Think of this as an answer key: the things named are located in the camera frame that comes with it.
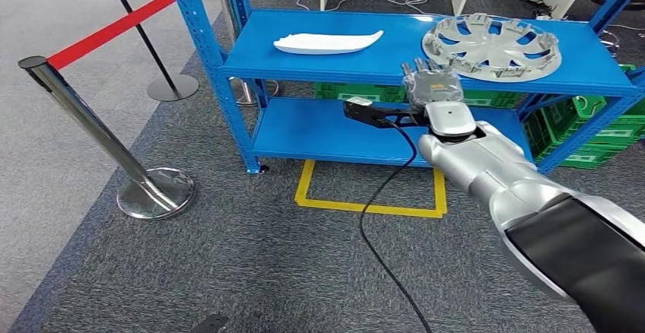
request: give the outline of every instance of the red rope barrier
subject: red rope barrier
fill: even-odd
[[[56,69],[64,68],[66,65],[77,61],[80,57],[85,56],[89,52],[125,33],[127,30],[132,29],[137,24],[140,24],[150,16],[168,7],[173,2],[175,0],[152,0],[134,10],[132,13],[121,17],[119,20],[51,55],[48,58],[49,63]]]

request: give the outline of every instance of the yellow floor tape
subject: yellow floor tape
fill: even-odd
[[[296,195],[294,197],[299,206],[306,206],[309,208],[321,209],[334,209],[343,211],[362,211],[364,204],[356,204],[353,202],[342,201],[327,201],[315,200],[307,198],[309,186],[311,184],[311,176],[313,175],[313,165],[316,164],[315,160],[305,160],[302,175]],[[368,213],[376,214],[390,214],[390,215],[404,215],[408,217],[443,217],[448,212],[446,205],[446,181],[443,178],[443,173],[433,169],[434,178],[434,209],[417,209],[417,208],[402,208],[399,206],[387,205],[370,205],[367,209]]]

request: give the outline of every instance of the stanchion post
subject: stanchion post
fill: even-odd
[[[121,5],[123,5],[123,8],[128,14],[131,14],[132,6],[130,6],[128,0],[119,1],[121,1]],[[136,28],[152,58],[157,63],[161,74],[164,76],[164,78],[158,78],[148,85],[148,96],[158,101],[177,101],[191,97],[197,92],[199,82],[194,77],[188,75],[170,76],[168,74],[168,70],[166,70],[161,58],[157,54],[157,50],[152,46],[152,42],[145,33],[145,30],[143,30],[141,24],[137,24]]]
[[[119,208],[142,220],[158,220],[183,211],[195,196],[192,179],[180,170],[146,170],[107,128],[45,57],[33,56],[18,65],[125,170],[130,180],[116,196]]]

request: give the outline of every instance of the shelf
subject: shelf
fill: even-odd
[[[400,64],[424,58],[421,38],[438,20],[425,15],[254,10],[221,70],[238,78],[401,84]],[[528,22],[558,37],[562,66],[546,78],[517,84],[464,78],[464,88],[605,96],[636,90],[587,23]],[[371,34],[378,30],[385,33],[376,43],[348,54],[297,55],[273,46],[274,40],[290,33]]]
[[[379,103],[400,107],[400,103]],[[515,112],[471,108],[476,120],[496,126],[529,155]],[[342,101],[273,97],[259,120],[252,153],[258,157],[400,165],[410,157],[410,147],[395,129],[378,129],[348,119]],[[404,128],[416,140],[423,127]],[[413,166],[427,167],[418,156]]]

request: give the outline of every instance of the robot finger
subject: robot finger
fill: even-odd
[[[411,75],[412,70],[410,69],[410,66],[408,65],[408,63],[405,63],[405,62],[401,63],[401,68],[403,69],[404,75],[406,76]]]
[[[415,65],[417,67],[418,72],[421,72],[426,69],[425,64],[423,63],[423,60],[419,57],[415,58]]]
[[[437,71],[437,70],[440,70],[440,69],[442,69],[442,68],[443,68],[443,66],[441,66],[441,65],[437,64],[437,63],[436,63],[435,61],[433,61],[432,59],[426,59],[426,60],[425,60],[425,62],[427,63],[427,67],[428,67],[431,71]]]

